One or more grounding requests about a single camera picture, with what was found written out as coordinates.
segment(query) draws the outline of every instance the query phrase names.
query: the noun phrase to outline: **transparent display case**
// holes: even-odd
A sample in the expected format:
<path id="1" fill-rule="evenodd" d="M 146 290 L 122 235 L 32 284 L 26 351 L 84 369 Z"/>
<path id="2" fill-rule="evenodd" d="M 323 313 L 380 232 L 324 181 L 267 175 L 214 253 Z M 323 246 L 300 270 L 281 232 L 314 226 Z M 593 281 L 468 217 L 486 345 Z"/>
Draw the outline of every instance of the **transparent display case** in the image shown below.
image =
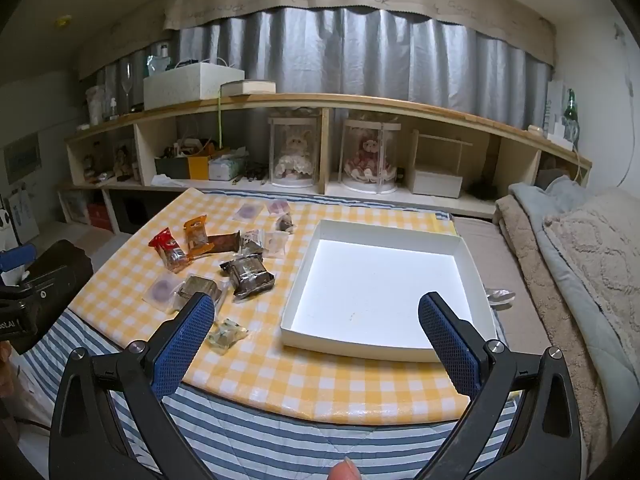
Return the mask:
<path id="1" fill-rule="evenodd" d="M 363 193 L 396 190 L 399 123 L 344 121 L 340 150 L 340 181 Z"/>
<path id="2" fill-rule="evenodd" d="M 318 182 L 320 127 L 318 118 L 274 117 L 271 123 L 271 183 L 311 187 Z"/>

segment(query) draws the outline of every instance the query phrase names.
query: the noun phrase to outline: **blue textured pad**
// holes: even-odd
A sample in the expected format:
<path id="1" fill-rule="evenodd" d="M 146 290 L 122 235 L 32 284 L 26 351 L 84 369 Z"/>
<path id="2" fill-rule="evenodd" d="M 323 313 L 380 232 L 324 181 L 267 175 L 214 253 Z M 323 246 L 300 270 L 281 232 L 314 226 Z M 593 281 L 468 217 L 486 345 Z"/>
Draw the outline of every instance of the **blue textured pad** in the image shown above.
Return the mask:
<path id="1" fill-rule="evenodd" d="M 21 265 L 30 264 L 36 259 L 36 247 L 26 244 L 0 253 L 0 270 L 7 272 Z"/>
<path id="2" fill-rule="evenodd" d="M 178 389 L 213 319 L 213 301 L 205 294 L 156 359 L 151 389 L 158 399 L 174 394 Z"/>
<path id="3" fill-rule="evenodd" d="M 453 325 L 427 295 L 418 304 L 418 320 L 456 391 L 473 400 L 481 388 L 480 365 Z"/>

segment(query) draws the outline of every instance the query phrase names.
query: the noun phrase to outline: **silver bolt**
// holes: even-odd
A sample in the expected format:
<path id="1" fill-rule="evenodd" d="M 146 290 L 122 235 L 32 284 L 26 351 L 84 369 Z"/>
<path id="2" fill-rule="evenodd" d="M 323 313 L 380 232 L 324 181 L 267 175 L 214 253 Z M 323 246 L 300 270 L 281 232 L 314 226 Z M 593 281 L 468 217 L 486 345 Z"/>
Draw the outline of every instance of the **silver bolt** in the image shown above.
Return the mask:
<path id="1" fill-rule="evenodd" d="M 553 359 L 561 359 L 562 358 L 562 350 L 559 348 L 556 348 L 555 346 L 550 346 L 548 349 L 549 355 L 553 358 Z"/>
<path id="2" fill-rule="evenodd" d="M 129 350 L 129 352 L 131 352 L 132 354 L 139 354 L 144 349 L 145 342 L 140 340 L 130 343 L 130 345 L 127 347 L 127 350 Z"/>
<path id="3" fill-rule="evenodd" d="M 86 355 L 86 350 L 84 348 L 75 348 L 71 351 L 71 358 L 75 361 L 79 361 Z"/>
<path id="4" fill-rule="evenodd" d="M 487 347 L 489 351 L 494 354 L 501 354 L 502 352 L 504 352 L 504 344 L 497 339 L 492 339 L 491 341 L 489 341 L 487 343 Z"/>

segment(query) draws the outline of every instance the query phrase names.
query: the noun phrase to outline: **champagne flute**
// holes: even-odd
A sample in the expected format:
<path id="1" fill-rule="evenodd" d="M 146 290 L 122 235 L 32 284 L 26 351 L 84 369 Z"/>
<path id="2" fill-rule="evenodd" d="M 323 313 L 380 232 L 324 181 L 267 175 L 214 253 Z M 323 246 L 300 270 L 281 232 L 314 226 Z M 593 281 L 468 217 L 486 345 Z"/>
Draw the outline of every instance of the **champagne flute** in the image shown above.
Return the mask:
<path id="1" fill-rule="evenodd" d="M 129 93 L 133 88 L 133 65 L 129 56 L 123 57 L 120 60 L 120 84 L 122 85 L 122 89 L 124 90 L 125 95 L 127 96 L 127 109 L 125 113 L 129 113 L 130 104 L 129 104 Z"/>

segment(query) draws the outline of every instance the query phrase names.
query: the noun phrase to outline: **white wall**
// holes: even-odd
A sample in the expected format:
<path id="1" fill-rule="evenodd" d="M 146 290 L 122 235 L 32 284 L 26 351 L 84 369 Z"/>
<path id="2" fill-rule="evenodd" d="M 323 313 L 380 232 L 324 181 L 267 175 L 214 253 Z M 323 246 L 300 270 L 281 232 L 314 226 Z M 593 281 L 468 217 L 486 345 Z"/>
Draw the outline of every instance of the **white wall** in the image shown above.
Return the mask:
<path id="1" fill-rule="evenodd" d="M 65 137 L 82 116 L 81 95 L 71 72 L 49 72 L 0 86 L 0 194 L 5 199 L 25 182 L 38 223 L 62 219 L 56 186 L 69 180 Z M 2 148 L 38 132 L 42 167 L 12 185 L 7 182 Z"/>
<path id="2" fill-rule="evenodd" d="M 616 39 L 616 24 L 623 36 Z M 632 108 L 626 82 L 634 91 L 634 121 L 640 134 L 640 48 L 613 6 L 601 14 L 556 24 L 555 78 L 576 93 L 581 154 L 591 159 L 588 187 L 616 186 L 632 155 Z M 640 197 L 640 136 L 626 180 L 620 186 Z"/>

